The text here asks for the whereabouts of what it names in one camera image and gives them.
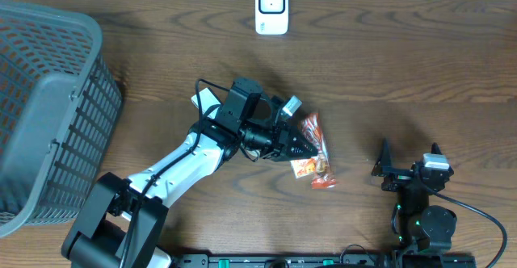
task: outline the snack package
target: snack package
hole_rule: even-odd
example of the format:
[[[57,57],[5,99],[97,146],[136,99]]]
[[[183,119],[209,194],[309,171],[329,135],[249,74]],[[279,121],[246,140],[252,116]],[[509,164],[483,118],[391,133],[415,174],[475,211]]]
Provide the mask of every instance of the snack package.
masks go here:
[[[311,186],[313,189],[325,189],[336,184],[334,172],[330,168],[329,154],[326,150],[325,138],[319,124],[318,113],[310,114],[301,121],[301,132],[318,150],[318,154],[310,159],[292,160],[291,167],[296,178],[314,174]]]

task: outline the wood grain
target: wood grain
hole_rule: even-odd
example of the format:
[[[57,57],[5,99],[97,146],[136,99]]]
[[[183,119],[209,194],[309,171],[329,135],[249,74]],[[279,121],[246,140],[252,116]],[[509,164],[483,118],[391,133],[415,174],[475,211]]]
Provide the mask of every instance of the wood grain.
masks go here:
[[[19,0],[91,15],[103,53],[127,88],[103,173],[139,172],[173,150],[196,120],[194,80],[256,79],[319,111],[338,178],[312,191],[288,163],[240,156],[172,208],[161,244],[213,253],[339,253],[387,249],[395,195],[369,173],[383,137],[408,166],[433,141],[455,175],[444,194],[501,220],[498,266],[517,262],[517,0],[291,0],[289,32],[254,32],[254,0]],[[458,215],[455,252],[485,266],[500,245],[488,220]],[[125,225],[119,219],[116,222]],[[67,266],[70,224],[0,240],[2,266]]]

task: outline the food packet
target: food packet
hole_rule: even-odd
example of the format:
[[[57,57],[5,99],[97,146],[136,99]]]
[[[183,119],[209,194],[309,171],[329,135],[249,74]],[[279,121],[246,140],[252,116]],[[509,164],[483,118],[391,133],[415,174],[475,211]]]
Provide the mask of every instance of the food packet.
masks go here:
[[[313,189],[325,189],[335,186],[336,179],[330,168],[329,154],[325,138],[319,122],[319,114],[312,113],[301,121],[301,132],[317,148],[317,156],[310,159],[292,160],[291,167],[295,177],[314,174],[311,186]]]

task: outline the laundry basket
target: laundry basket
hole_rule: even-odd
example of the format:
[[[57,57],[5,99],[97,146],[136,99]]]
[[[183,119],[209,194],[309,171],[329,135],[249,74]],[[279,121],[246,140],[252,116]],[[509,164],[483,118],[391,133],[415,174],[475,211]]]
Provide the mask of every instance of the laundry basket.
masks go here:
[[[122,101],[101,44],[86,15],[0,0],[0,237],[84,204]]]

